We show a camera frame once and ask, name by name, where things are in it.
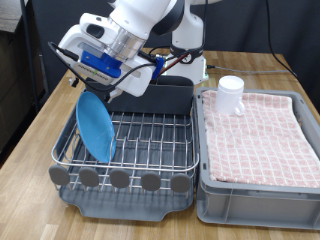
dish towel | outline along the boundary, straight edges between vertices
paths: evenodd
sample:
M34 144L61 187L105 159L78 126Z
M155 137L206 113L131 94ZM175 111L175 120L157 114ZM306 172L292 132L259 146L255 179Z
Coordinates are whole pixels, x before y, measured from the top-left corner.
M246 113L219 114L216 91L203 110L210 179L272 186L320 187L320 163L284 96L245 93Z

white cup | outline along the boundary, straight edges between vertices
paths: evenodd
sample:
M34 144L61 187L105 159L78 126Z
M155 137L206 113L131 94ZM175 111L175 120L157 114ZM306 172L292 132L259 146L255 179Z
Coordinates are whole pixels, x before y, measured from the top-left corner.
M244 82L236 76L225 76L220 79L216 110L219 113L242 116L246 108L242 102Z

cable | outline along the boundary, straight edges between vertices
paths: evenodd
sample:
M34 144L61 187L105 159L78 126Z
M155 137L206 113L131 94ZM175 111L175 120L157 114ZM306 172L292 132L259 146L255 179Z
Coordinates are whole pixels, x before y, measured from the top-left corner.
M66 56L70 57L70 53L71 53L71 56L75 57L76 54L66 50L66 49L62 49L60 48L57 44L53 43L53 42L48 42L48 45L50 47L50 49L53 51L53 53L59 58L59 60L68 68L70 69L71 72L73 72L74 75L77 76L77 78L79 78L80 81L82 81L84 84L88 85L89 87L91 87L92 89L98 91L98 92L111 92L113 91L116 86L118 86L124 79L126 79L131 73L133 73L134 71L140 69L140 68L143 68L143 67L149 67L149 66L155 66L154 63L150 63L150 64L143 64L143 65L140 65L136 68L133 68L131 69L129 72L127 72L122 78L120 78L120 80L118 82L116 82L114 85L111 85L109 86L108 88L106 89L99 89L99 88L96 88L94 86L92 86L87 80L83 79L79 73L77 73L77 71L75 71L58 53L56 50L59 50L61 53L63 54L66 54Z
M168 67L164 68L161 70L161 72L159 73L159 76L162 75L164 72L168 71L170 68L174 67L175 65L177 65L179 62L182 61L182 59L184 59L185 57L187 57L189 55L189 53L180 56L176 61L174 61L173 63L171 63Z
M267 6L267 17L268 17L268 43L269 43L270 51L271 51L273 57L274 57L283 67L285 67L293 76L295 76L295 78L299 81L298 75L297 75L295 72L293 72L289 67L287 67L283 62L281 62L281 61L277 58L276 54L275 54L274 51L273 51L272 44L271 44L271 26L270 26L271 23L270 23L270 9L269 9L269 1L268 1L268 0L266 0L266 6Z
M212 69L212 68L222 69L222 70L231 71L231 72L241 72L241 73L289 73L288 70L242 71L242 70L236 70L236 69L230 69L230 68L223 68L223 67L218 67L218 66L207 65L207 69Z
M152 48L149 52L149 55L151 55L151 53L157 49L160 49L160 48L170 48L171 46L159 46L159 47L155 47L155 48Z
M199 48L195 48L195 49L191 49L191 50L188 50L188 51L185 51L183 53L180 53L180 54L177 54L175 56L172 56L170 58L167 58L165 60L165 62L167 61L170 61L172 59L175 59L177 57L180 57L182 55L185 55L185 54L190 54L191 52L196 52L196 51L201 51L204 49L204 45L206 44L206 29L207 29L207 11L208 11L208 0L206 0L206 5L205 5L205 10L204 10L204 17L203 17L203 39L202 39L202 46L199 47Z

gray storage bin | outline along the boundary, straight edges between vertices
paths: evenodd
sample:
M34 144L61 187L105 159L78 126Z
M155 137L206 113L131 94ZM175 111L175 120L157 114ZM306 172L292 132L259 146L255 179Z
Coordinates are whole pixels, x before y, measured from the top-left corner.
M196 92L200 174L197 190L198 217L207 223L320 229L320 189L211 181L207 154L202 92ZM297 120L308 142L320 156L320 128L300 94L287 91L245 90L291 97Z

metal wire grid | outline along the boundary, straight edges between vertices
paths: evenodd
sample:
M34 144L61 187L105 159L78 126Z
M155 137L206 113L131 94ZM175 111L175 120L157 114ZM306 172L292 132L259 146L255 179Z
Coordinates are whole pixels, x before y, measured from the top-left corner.
M170 180L174 174L184 173L193 179L199 157L196 161L192 117L112 112L111 119L116 133L117 150L109 163L98 162L86 150L76 124L68 136L70 141L67 141L59 158L54 154L54 147L53 159L57 164L68 167L71 178L70 190L82 185L79 170L85 166L97 170L99 191L106 187L112 187L114 192L117 191L109 179L110 170L114 168L127 170L130 178L129 194L142 189L141 176L146 171L159 173L161 186L158 194L160 190L171 191Z

